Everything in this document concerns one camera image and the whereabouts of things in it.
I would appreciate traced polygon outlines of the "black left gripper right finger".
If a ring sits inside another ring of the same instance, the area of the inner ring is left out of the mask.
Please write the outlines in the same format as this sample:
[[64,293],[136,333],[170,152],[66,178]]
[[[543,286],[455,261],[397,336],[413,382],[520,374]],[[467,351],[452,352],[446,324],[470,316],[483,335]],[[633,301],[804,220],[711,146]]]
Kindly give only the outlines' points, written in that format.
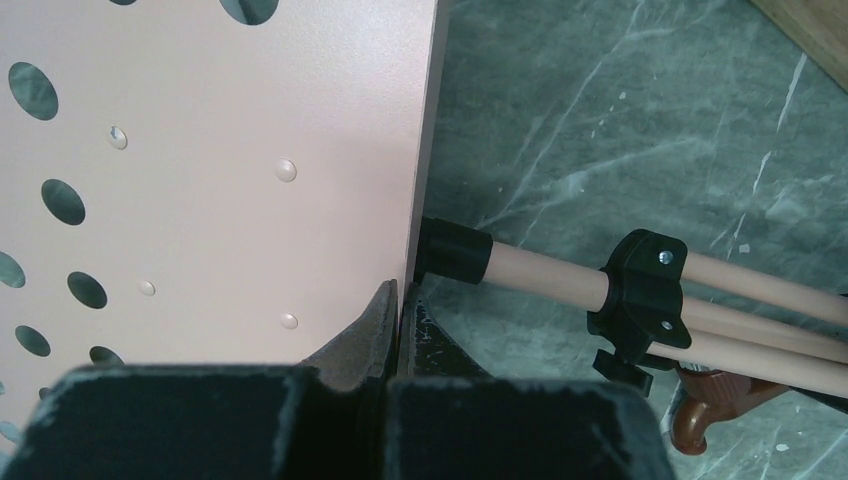
[[488,374],[411,290],[388,384],[388,479],[671,479],[656,416],[632,388]]

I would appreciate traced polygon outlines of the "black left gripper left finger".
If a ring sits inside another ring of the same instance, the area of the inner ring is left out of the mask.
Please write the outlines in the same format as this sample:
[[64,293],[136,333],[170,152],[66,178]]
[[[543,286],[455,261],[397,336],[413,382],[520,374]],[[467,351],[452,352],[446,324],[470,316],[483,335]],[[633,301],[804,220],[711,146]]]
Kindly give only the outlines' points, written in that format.
[[293,364],[110,365],[64,375],[5,479],[378,479],[398,286]]

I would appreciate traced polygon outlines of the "pink music stand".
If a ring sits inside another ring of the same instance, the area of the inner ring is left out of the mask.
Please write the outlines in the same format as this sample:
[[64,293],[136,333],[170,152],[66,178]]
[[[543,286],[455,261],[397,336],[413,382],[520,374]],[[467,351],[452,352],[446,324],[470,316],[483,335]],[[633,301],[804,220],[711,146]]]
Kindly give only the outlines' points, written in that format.
[[1,452],[94,356],[293,363],[422,215],[599,267],[635,228],[841,337],[847,96],[769,19],[843,1],[5,1]]

